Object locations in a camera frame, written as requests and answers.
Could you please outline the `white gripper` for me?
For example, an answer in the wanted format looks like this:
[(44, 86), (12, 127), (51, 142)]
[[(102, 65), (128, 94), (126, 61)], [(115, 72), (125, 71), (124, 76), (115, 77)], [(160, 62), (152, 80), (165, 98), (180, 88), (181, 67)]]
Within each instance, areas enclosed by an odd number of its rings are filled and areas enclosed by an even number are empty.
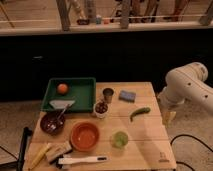
[(176, 116), (177, 112), (175, 111), (175, 108), (177, 107), (177, 105), (169, 102), (168, 100), (165, 100), (164, 98), (159, 99), (159, 105), (162, 113), (162, 123), (163, 125), (167, 126), (168, 119), (170, 118), (169, 121), (172, 122), (172, 120)]

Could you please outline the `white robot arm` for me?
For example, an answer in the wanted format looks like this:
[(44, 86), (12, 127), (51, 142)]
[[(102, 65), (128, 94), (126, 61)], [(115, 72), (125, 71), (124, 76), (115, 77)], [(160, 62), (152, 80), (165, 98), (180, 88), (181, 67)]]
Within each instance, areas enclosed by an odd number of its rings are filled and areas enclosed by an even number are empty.
[(166, 86), (157, 96), (162, 106), (162, 122), (165, 126), (174, 119), (175, 108), (186, 99), (213, 114), (213, 88), (205, 84), (207, 78), (208, 70), (200, 62), (174, 68), (166, 74)]

